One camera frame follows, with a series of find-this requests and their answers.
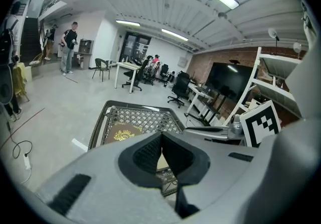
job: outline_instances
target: power strip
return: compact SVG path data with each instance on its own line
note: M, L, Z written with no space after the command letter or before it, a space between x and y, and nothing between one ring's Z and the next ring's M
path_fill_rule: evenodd
M31 169L31 166L30 166L30 160L29 160L28 155L25 155L25 154L24 154L24 162L25 162L26 170Z

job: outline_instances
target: staircase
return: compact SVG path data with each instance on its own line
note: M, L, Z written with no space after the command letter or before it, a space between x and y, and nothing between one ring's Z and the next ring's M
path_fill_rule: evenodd
M41 53L38 19L26 18L21 38L20 61L28 66Z

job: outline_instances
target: white ceiling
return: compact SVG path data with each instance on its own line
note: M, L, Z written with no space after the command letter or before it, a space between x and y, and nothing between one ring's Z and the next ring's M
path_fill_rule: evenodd
M67 5L47 20L66 13L106 9L119 20L139 22L132 30L159 37L190 51L218 48L274 45L267 30L273 27L280 46L291 47L298 40L306 47L300 0L237 0L234 10L218 0L61 0ZM228 19L217 17L219 12ZM189 39L184 42L161 32L170 30Z

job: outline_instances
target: sneaker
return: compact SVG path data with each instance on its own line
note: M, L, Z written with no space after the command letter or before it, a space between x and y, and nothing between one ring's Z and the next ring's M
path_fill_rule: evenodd
M17 119L16 119L16 116L14 115L14 114L12 114L11 116L10 116L10 120L12 121L12 122L15 122Z
M19 120L21 118L22 115L22 109L19 109L19 112L16 115L16 120Z

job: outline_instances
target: television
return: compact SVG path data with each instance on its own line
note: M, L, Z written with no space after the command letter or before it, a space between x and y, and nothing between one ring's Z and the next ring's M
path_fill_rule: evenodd
M214 63L206 86L238 102L253 68L227 63Z

